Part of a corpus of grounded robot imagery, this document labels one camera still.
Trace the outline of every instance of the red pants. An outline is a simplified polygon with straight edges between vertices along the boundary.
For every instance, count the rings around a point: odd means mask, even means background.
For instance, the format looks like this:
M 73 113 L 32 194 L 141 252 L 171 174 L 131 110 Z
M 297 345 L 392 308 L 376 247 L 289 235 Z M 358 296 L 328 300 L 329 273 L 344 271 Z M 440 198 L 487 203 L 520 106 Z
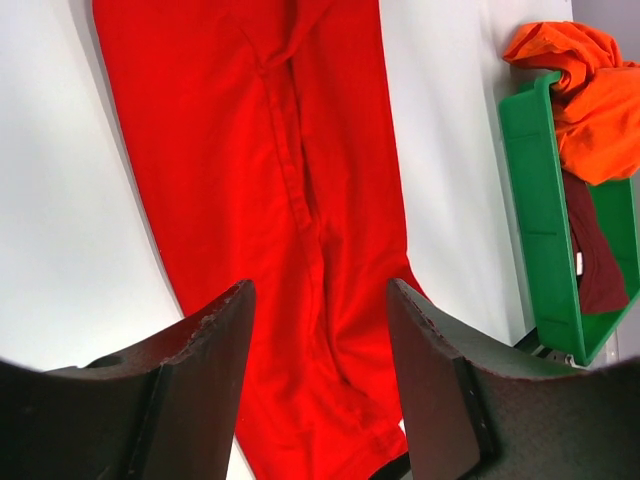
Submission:
M 406 450 L 385 288 L 416 286 L 377 1 L 94 0 L 94 16 L 184 313 L 256 282 L 236 432 L 256 477 L 368 477 Z

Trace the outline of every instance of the green plastic basket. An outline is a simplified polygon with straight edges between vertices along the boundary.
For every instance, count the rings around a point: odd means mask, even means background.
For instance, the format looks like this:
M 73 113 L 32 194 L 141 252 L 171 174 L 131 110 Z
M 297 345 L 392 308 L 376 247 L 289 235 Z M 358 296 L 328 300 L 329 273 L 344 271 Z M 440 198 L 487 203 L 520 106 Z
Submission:
M 558 146 L 551 112 L 555 72 L 500 102 L 531 305 L 540 343 L 586 366 L 598 354 L 640 290 L 638 239 L 631 180 L 592 187 L 598 222 L 625 279 L 630 305 L 602 315 L 580 312 Z

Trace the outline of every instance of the white table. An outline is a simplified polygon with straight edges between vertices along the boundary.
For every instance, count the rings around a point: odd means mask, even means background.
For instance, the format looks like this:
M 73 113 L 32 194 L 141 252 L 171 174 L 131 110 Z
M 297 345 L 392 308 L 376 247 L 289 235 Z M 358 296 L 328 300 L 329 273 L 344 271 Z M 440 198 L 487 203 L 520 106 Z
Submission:
M 181 317 L 88 4 L 0 3 L 0 356 L 43 370 L 84 365 Z M 441 308 L 514 343 L 532 323 L 503 193 L 495 104 L 513 86 L 499 53 L 515 25 L 569 19 L 571 4 L 381 0 L 381 13 L 414 271 Z M 251 477 L 237 447 L 228 477 Z

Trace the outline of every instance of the clothing pile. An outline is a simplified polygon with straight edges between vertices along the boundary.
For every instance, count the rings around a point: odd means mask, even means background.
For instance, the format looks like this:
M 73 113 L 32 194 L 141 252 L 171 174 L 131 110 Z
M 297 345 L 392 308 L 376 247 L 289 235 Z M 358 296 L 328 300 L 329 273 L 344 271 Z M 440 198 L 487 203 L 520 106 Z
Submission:
M 552 107 L 580 307 L 585 314 L 621 310 L 629 304 L 624 278 L 588 185 L 629 178 L 640 167 L 640 65 L 624 61 L 610 35 L 574 22 L 523 25 L 503 58 L 562 72 Z

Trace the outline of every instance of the orange cloth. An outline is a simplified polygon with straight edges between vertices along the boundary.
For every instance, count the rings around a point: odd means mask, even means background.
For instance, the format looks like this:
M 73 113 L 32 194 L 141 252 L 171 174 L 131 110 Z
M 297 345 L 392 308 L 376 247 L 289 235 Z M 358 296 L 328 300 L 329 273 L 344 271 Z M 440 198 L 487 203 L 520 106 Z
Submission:
M 573 22 L 523 25 L 504 53 L 521 68 L 563 72 L 552 88 L 562 166 L 598 185 L 640 167 L 640 66 L 610 35 Z

